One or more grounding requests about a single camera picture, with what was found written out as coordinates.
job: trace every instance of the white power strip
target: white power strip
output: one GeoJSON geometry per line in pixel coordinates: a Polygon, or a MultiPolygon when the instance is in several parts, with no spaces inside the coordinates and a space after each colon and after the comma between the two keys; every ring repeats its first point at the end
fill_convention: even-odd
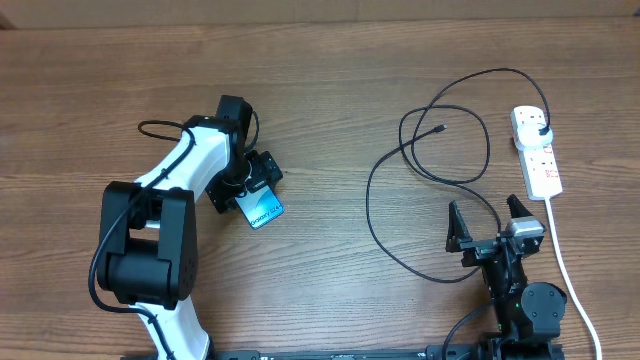
{"type": "Polygon", "coordinates": [[[536,139],[536,133],[531,131],[537,129],[538,126],[546,124],[544,112],[535,106],[518,106],[511,112],[511,124],[513,125],[513,139],[520,154],[520,164],[522,165],[522,174],[527,187],[527,193],[531,200],[544,200],[549,216],[549,227],[551,228],[551,240],[553,248],[558,259],[558,266],[567,284],[569,295],[573,303],[576,305],[580,316],[584,320],[596,350],[596,359],[602,360],[602,348],[600,347],[600,339],[593,327],[591,320],[586,311],[580,304],[576,295],[567,268],[562,260],[560,252],[560,244],[558,243],[558,234],[556,233],[556,224],[551,211],[551,198],[562,192],[562,183],[560,182],[560,174],[558,173],[558,164],[556,163],[553,148],[551,147],[552,136],[540,136],[536,139]]]}
{"type": "Polygon", "coordinates": [[[513,138],[519,150],[527,194],[531,200],[544,200],[562,192],[562,183],[558,173],[558,164],[553,155],[553,148],[551,144],[544,145],[544,142],[525,147],[519,144],[520,138],[517,136],[519,128],[537,124],[544,125],[545,116],[542,110],[535,106],[518,106],[511,112],[513,138]]]}

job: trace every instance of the wood grain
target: wood grain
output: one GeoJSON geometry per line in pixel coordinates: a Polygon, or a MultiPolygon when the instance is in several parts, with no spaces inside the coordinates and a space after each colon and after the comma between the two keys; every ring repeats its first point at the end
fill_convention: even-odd
{"type": "Polygon", "coordinates": [[[0,0],[16,29],[633,16],[639,0],[0,0]]]}
{"type": "MultiPolygon", "coordinates": [[[[482,277],[428,283],[387,258],[367,230],[366,180],[396,146],[399,118],[468,73],[509,66],[534,77],[553,114],[565,192],[554,200],[576,291],[606,358],[640,346],[640,22],[632,18],[167,27],[0,33],[0,358],[116,359],[152,349],[134,316],[105,314],[86,276],[102,191],[151,169],[172,144],[141,136],[143,119],[212,114],[244,96],[262,121],[259,150],[283,171],[287,212],[252,231],[239,213],[197,204],[200,269],[193,298],[220,350],[421,348],[439,343],[487,299],[482,277]]],[[[443,103],[480,114],[491,165],[471,187],[508,218],[526,198],[508,114],[540,104],[522,78],[491,74],[443,103]]],[[[479,171],[482,131],[434,111],[417,146],[437,174],[479,171]]],[[[458,200],[476,238],[495,223],[477,200],[420,180],[397,156],[372,187],[375,229],[425,273],[465,273],[444,251],[447,204],[458,200]]],[[[526,202],[540,218],[540,203],[526,202]]],[[[564,287],[551,242],[526,260],[531,281],[564,287]]],[[[113,303],[113,296],[102,293],[113,303]]],[[[455,341],[493,330],[490,314],[455,341]]],[[[559,340],[590,359],[573,306],[559,340]]]]}

